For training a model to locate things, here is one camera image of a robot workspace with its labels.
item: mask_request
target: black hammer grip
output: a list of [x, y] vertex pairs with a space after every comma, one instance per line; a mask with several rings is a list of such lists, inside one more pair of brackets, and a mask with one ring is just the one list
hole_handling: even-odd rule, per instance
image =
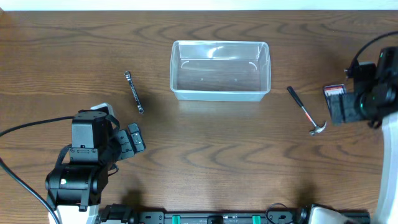
[[296, 103], [302, 107], [304, 106], [303, 103], [301, 102], [299, 96], [297, 96], [296, 92], [294, 92], [293, 88], [291, 86], [287, 87], [287, 91], [289, 91], [289, 93], [292, 95], [293, 99], [296, 101]]

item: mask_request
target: wooden table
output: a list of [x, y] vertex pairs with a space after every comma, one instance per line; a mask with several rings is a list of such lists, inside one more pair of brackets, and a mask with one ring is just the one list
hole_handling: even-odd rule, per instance
[[[322, 87], [345, 82], [356, 51], [398, 28], [389, 11], [5, 12], [0, 19], [0, 129], [68, 116], [108, 102], [122, 127], [136, 122], [147, 149], [118, 162], [104, 207], [265, 210], [311, 202], [374, 213], [383, 140], [366, 123], [328, 125], [316, 137], [286, 91], [294, 86], [316, 121], [330, 115]], [[175, 40], [269, 44], [271, 92], [260, 103], [178, 101], [169, 87]], [[376, 61], [374, 44], [361, 61]], [[146, 109], [140, 115], [123, 75], [131, 70]], [[70, 121], [0, 139], [1, 157], [46, 197], [44, 182]], [[5, 172], [1, 223], [46, 223], [44, 207]]]

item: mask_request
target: plastic container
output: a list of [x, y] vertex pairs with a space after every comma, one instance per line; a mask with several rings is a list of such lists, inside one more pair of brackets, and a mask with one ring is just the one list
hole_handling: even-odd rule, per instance
[[179, 100], [261, 101], [271, 89], [265, 42], [174, 42], [170, 88]]

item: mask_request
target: cable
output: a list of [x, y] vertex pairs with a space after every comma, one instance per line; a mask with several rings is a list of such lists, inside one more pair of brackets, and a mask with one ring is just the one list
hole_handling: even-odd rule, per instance
[[[266, 210], [266, 218], [267, 218], [267, 220], [268, 220], [271, 224], [276, 224], [276, 223], [274, 223], [274, 222], [268, 217], [268, 212], [269, 212], [269, 210], [272, 209], [275, 205], [281, 205], [281, 206], [287, 208], [286, 205], [284, 205], [284, 204], [282, 204], [282, 203], [273, 203], [270, 207], [268, 207], [267, 210]], [[290, 221], [290, 222], [288, 222], [288, 223], [286, 223], [286, 224], [292, 224], [292, 223], [293, 223], [293, 218], [292, 218], [292, 221]]]
[[356, 62], [358, 61], [359, 55], [360, 55], [367, 47], [369, 47], [371, 44], [375, 43], [376, 41], [378, 41], [378, 40], [380, 40], [380, 39], [382, 39], [382, 38], [388, 37], [388, 36], [390, 36], [390, 35], [396, 35], [396, 34], [398, 34], [398, 30], [397, 30], [397, 31], [388, 32], [388, 33], [383, 34], [383, 35], [380, 35], [380, 36], [376, 37], [375, 39], [369, 41], [367, 44], [365, 44], [365, 45], [358, 51], [358, 53], [356, 53], [356, 55], [354, 56], [353, 61], [351, 62], [351, 65], [349, 66], [348, 70], [351, 71], [351, 70], [354, 68]]
[[119, 166], [116, 164], [113, 164], [112, 169], [116, 169], [115, 172], [113, 172], [112, 174], [108, 174], [108, 177], [112, 176], [113, 174], [117, 173], [119, 171]]
[[[29, 126], [33, 126], [36, 124], [45, 124], [45, 123], [51, 123], [51, 122], [55, 122], [55, 121], [62, 121], [64, 119], [73, 119], [74, 116], [66, 116], [66, 117], [62, 117], [62, 118], [54, 118], [54, 119], [48, 119], [48, 120], [43, 120], [43, 121], [36, 121], [36, 122], [31, 122], [31, 123], [27, 123], [27, 124], [22, 124], [10, 129], [7, 129], [5, 131], [2, 131], [0, 133], [0, 137], [10, 133], [11, 131], [15, 131], [21, 128], [25, 128], [25, 127], [29, 127]], [[55, 212], [52, 210], [52, 208], [50, 207], [50, 205], [35, 191], [33, 190], [27, 183], [25, 183], [21, 178], [19, 178], [15, 173], [13, 173], [13, 171], [10, 170], [10, 168], [8, 168], [8, 166], [3, 162], [3, 160], [0, 157], [0, 166], [16, 181], [18, 182], [18, 184], [21, 184], [27, 191], [29, 191], [35, 198], [37, 198], [37, 200], [39, 200], [39, 202], [41, 204], [44, 205], [44, 207], [49, 211], [49, 213], [51, 214], [51, 216], [53, 216], [55, 223], [56, 224], [60, 224], [60, 220], [58, 219], [58, 217], [56, 216]]]

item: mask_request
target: white backdrop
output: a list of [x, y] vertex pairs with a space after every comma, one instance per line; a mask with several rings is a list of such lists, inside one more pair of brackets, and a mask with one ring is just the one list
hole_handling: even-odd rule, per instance
[[0, 0], [0, 7], [5, 11], [355, 10], [398, 9], [398, 0]]

